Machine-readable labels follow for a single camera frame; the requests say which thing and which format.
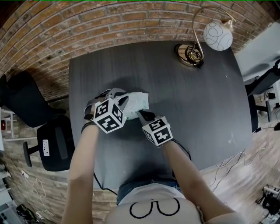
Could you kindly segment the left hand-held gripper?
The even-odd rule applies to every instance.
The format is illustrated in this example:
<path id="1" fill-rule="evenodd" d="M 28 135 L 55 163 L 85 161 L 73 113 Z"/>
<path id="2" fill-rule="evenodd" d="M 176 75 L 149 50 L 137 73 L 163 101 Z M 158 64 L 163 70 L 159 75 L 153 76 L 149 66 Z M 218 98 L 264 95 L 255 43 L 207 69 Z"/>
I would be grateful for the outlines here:
<path id="1" fill-rule="evenodd" d="M 89 100 L 84 109 L 84 119 L 88 123 L 97 125 L 105 133 L 113 132 L 124 126 L 125 109 L 129 96 L 120 88 L 108 89 L 97 97 Z"/>

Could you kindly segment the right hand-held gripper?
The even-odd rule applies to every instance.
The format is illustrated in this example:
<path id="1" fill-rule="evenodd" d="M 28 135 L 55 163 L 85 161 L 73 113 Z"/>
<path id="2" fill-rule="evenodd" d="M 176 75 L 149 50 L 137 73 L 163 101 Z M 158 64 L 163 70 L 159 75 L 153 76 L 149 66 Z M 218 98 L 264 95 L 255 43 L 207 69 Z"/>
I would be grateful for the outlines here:
<path id="1" fill-rule="evenodd" d="M 149 109 L 139 110 L 137 116 L 147 139 L 157 147 L 173 139 L 170 124 L 165 116 L 156 115 Z"/>

